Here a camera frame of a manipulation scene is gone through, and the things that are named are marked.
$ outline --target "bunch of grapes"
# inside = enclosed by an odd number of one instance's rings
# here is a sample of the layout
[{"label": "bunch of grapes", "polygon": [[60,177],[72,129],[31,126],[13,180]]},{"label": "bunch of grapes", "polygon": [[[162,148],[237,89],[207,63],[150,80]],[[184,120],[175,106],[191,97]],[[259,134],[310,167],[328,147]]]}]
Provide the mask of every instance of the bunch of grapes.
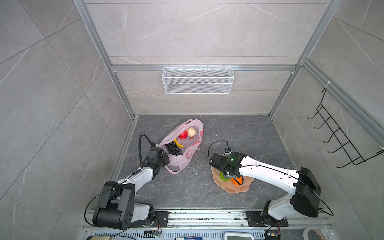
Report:
[{"label": "bunch of grapes", "polygon": [[181,149],[176,145],[175,142],[170,142],[166,144],[166,148],[169,151],[170,154],[172,155],[181,155]]}]

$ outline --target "pink plastic bag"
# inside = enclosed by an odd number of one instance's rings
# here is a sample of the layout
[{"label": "pink plastic bag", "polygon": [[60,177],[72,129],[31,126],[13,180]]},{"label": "pink plastic bag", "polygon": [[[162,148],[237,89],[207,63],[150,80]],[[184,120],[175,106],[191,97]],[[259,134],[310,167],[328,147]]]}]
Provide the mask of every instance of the pink plastic bag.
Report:
[{"label": "pink plastic bag", "polygon": [[[193,137],[188,136],[186,139],[179,140],[179,135],[190,127],[193,127],[196,130],[196,135]],[[170,164],[165,166],[168,172],[177,174],[189,164],[196,150],[200,150],[199,146],[203,139],[203,133],[203,123],[197,119],[189,119],[185,123],[180,124],[175,129],[173,129],[172,132],[170,132],[168,136],[166,136],[158,144],[158,147],[161,147],[165,152],[168,152],[165,144],[168,144],[175,139],[177,139],[180,145],[184,146],[184,148],[181,150],[182,155],[175,156],[168,153]]]}]

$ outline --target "black wire hook rack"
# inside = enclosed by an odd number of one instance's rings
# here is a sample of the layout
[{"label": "black wire hook rack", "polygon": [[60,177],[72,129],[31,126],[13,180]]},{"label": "black wire hook rack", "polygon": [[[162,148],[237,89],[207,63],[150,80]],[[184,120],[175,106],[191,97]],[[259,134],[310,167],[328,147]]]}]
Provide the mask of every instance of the black wire hook rack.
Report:
[{"label": "black wire hook rack", "polygon": [[[377,155],[382,154],[382,153],[384,152],[384,149],[378,151],[375,155],[373,155],[373,156],[370,157],[370,158],[367,158],[367,159],[364,159],[364,158],[363,158],[363,156],[359,153],[359,151],[356,149],[356,147],[355,147],[355,146],[353,145],[353,143],[350,141],[350,139],[348,138],[348,136],[347,136],[347,135],[344,133],[344,131],[340,128],[339,124],[335,121],[335,119],[329,114],[329,112],[327,111],[327,109],[323,106],[323,99],[324,99],[324,96],[325,96],[326,91],[327,91],[327,89],[324,88],[323,91],[321,92],[321,93],[324,92],[324,94],[323,94],[323,97],[322,97],[322,99],[321,99],[321,102],[320,102],[319,106],[316,108],[316,114],[315,114],[313,117],[308,118],[308,119],[313,119],[317,114],[319,114],[319,115],[321,116],[321,118],[324,120],[324,123],[323,123],[320,127],[318,127],[318,128],[314,127],[314,129],[319,129],[319,128],[321,128],[324,124],[326,124],[326,125],[329,127],[329,129],[331,130],[331,132],[332,132],[331,137],[329,138],[329,140],[326,141],[326,142],[323,141],[323,143],[329,143],[330,140],[331,140],[331,138],[332,138],[333,136],[335,136],[335,138],[336,138],[337,141],[339,142],[340,147],[337,148],[336,150],[332,151],[332,152],[328,151],[328,153],[334,153],[334,152],[336,152],[336,151],[338,151],[338,150],[340,150],[340,149],[343,149],[344,152],[345,152],[345,153],[347,154],[347,156],[349,157],[349,159],[350,159],[350,162],[349,162],[349,163],[347,163],[347,164],[345,164],[345,165],[343,165],[343,166],[341,166],[341,167],[339,167],[339,166],[336,166],[336,167],[337,167],[337,168],[342,168],[342,167],[345,167],[345,166],[347,166],[347,165],[349,165],[349,164],[351,164],[351,163],[352,163],[353,165],[359,165],[360,163],[363,163],[363,162],[365,162],[365,161],[367,161],[367,160],[369,160],[369,159],[371,159],[371,158],[376,157]],[[329,115],[329,117],[328,117],[327,119],[325,119],[324,116],[321,114],[320,110],[322,110],[322,109],[324,109],[324,110],[327,112],[327,114]],[[328,124],[328,121],[329,121],[330,119],[333,120],[333,122],[334,122],[334,123],[336,124],[336,126],[337,126],[337,129],[336,129],[335,131],[333,131],[332,128],[331,128],[331,127],[329,126],[329,124]],[[347,142],[346,142],[346,143],[344,143],[344,144],[341,143],[340,139],[339,139],[339,138],[337,137],[337,135],[336,135],[336,133],[337,133],[338,131],[341,131],[341,132],[343,133],[343,135],[344,135],[345,138],[347,139]],[[344,148],[344,146],[347,145],[348,143],[350,143],[350,144],[353,146],[353,148],[355,149],[355,151],[356,151],[357,154],[358,154],[358,157],[355,158],[355,159],[353,159],[353,160],[352,160],[351,156],[348,154],[348,151]]]}]

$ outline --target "white digital device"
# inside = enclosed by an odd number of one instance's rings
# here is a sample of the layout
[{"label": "white digital device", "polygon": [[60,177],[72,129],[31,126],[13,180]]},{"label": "white digital device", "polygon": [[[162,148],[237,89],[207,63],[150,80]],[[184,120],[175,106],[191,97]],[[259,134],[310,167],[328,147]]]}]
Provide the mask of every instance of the white digital device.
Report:
[{"label": "white digital device", "polygon": [[242,232],[226,232],[224,240],[254,240],[252,234]]}]

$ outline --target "green fruit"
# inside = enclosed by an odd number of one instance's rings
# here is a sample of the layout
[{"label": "green fruit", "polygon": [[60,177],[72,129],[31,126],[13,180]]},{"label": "green fruit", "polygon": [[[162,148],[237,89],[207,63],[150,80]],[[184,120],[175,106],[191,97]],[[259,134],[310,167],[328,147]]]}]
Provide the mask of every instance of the green fruit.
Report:
[{"label": "green fruit", "polygon": [[220,178],[221,178],[221,180],[223,180],[223,181],[226,181],[226,182],[228,182],[229,181],[229,178],[224,178],[224,175],[223,175],[223,172],[222,171],[220,171]]}]

